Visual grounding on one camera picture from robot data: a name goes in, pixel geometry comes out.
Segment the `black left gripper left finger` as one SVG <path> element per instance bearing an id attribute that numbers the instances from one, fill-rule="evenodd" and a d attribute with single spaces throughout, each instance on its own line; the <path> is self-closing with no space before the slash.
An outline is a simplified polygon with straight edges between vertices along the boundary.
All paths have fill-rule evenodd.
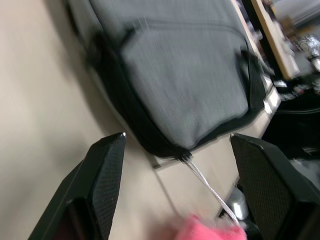
<path id="1" fill-rule="evenodd" d="M 62 180 L 30 240 L 107 240 L 119 197 L 126 134 L 104 137 Z"/>

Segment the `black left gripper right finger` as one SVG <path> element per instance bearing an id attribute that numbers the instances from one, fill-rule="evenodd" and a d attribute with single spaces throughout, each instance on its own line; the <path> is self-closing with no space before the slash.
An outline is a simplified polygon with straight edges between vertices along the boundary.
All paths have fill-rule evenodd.
<path id="1" fill-rule="evenodd" d="M 230 143 L 249 210 L 265 240 L 318 240 L 320 191 L 275 145 L 235 133 Z"/>

